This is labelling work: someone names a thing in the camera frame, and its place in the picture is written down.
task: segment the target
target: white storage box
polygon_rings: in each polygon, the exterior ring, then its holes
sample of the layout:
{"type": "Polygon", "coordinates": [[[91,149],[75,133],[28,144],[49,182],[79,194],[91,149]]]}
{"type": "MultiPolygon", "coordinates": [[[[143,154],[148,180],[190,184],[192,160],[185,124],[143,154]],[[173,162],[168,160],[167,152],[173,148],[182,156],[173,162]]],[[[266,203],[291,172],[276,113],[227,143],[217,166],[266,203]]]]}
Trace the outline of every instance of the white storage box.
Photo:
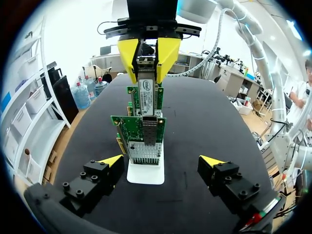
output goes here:
{"type": "Polygon", "coordinates": [[[244,103],[244,100],[243,99],[240,99],[240,98],[237,98],[239,104],[240,104],[240,110],[239,110],[239,113],[241,115],[249,115],[250,112],[253,110],[253,106],[250,104],[250,102],[248,103],[248,106],[244,106],[243,103],[244,103]]]}
{"type": "Polygon", "coordinates": [[[13,119],[12,125],[23,136],[26,133],[31,121],[32,120],[28,114],[25,103],[13,119]]]}
{"type": "Polygon", "coordinates": [[[20,80],[29,79],[37,71],[39,71],[38,55],[35,55],[28,59],[19,69],[18,74],[20,80]]]}
{"type": "Polygon", "coordinates": [[[41,181],[39,181],[40,172],[41,167],[30,157],[26,177],[30,179],[33,184],[38,182],[41,184],[41,181]]]}
{"type": "Polygon", "coordinates": [[[242,108],[237,102],[231,102],[231,103],[237,109],[238,112],[242,108]]]}
{"type": "Polygon", "coordinates": [[[6,136],[4,138],[4,153],[9,161],[14,164],[16,151],[18,150],[19,144],[15,140],[14,136],[11,133],[11,129],[6,130],[6,136]]]}
{"type": "Polygon", "coordinates": [[[26,101],[26,107],[30,114],[37,114],[46,102],[47,99],[42,85],[26,101]]]}

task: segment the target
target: white stand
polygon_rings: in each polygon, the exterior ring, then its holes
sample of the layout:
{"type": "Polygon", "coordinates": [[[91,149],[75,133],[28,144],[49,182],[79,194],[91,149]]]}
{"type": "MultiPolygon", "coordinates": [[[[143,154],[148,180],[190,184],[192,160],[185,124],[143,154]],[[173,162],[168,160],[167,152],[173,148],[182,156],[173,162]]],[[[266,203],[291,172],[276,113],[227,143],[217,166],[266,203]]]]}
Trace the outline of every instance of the white stand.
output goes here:
{"type": "Polygon", "coordinates": [[[161,146],[158,165],[133,164],[129,160],[127,180],[135,184],[163,184],[165,182],[164,144],[162,143],[161,146]]]}

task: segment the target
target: black screw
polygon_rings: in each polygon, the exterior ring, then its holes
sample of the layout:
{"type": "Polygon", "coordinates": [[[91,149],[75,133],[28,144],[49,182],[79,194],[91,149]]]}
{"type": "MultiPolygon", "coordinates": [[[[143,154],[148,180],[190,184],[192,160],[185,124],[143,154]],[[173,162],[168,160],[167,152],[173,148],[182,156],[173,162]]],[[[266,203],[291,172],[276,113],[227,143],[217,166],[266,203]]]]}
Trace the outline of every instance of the black screw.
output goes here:
{"type": "Polygon", "coordinates": [[[238,196],[240,196],[241,198],[245,198],[248,195],[248,192],[246,192],[245,190],[240,191],[240,193],[238,194],[238,196]]]}
{"type": "Polygon", "coordinates": [[[38,198],[35,199],[35,204],[39,205],[40,204],[40,200],[38,198]]]}
{"type": "Polygon", "coordinates": [[[64,190],[69,190],[70,186],[69,186],[69,183],[68,182],[64,182],[63,183],[63,189],[64,190]]]}
{"type": "Polygon", "coordinates": [[[258,191],[260,189],[260,187],[261,187],[260,184],[256,183],[253,185],[253,190],[258,191]]]}
{"type": "Polygon", "coordinates": [[[91,176],[91,180],[92,182],[96,182],[98,180],[98,176],[97,175],[91,176]]]}
{"type": "Polygon", "coordinates": [[[77,196],[78,198],[83,198],[83,196],[84,196],[83,190],[78,189],[78,190],[76,191],[76,196],[77,196]]]}
{"type": "Polygon", "coordinates": [[[80,177],[82,179],[86,178],[87,174],[85,172],[80,172],[80,177]]]}

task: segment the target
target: black table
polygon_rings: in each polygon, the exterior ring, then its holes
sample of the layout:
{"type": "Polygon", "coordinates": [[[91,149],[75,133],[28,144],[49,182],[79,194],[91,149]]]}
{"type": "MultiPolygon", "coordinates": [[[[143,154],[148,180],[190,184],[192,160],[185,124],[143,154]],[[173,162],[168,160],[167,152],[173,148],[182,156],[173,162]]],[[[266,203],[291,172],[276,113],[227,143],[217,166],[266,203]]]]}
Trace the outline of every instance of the black table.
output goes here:
{"type": "MultiPolygon", "coordinates": [[[[110,115],[127,115],[128,75],[113,80],[85,113],[64,152],[55,185],[61,188],[91,159],[121,154],[110,115]]],[[[215,85],[196,78],[165,78],[163,115],[165,182],[132,184],[126,172],[112,194],[84,218],[121,234],[195,234],[232,231],[238,217],[213,197],[197,173],[199,155],[240,166],[261,191],[271,184],[256,142],[243,119],[215,85]]],[[[128,158],[125,158],[127,171],[128,158]]]]}

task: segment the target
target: label sticker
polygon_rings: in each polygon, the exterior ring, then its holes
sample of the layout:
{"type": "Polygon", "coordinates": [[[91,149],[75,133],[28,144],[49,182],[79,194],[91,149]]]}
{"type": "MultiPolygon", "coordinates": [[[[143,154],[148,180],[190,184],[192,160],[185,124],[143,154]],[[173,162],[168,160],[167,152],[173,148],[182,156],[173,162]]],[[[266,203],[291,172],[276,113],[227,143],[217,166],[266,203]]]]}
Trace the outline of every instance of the label sticker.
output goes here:
{"type": "Polygon", "coordinates": [[[154,110],[153,80],[139,79],[141,114],[152,116],[154,110]]]}

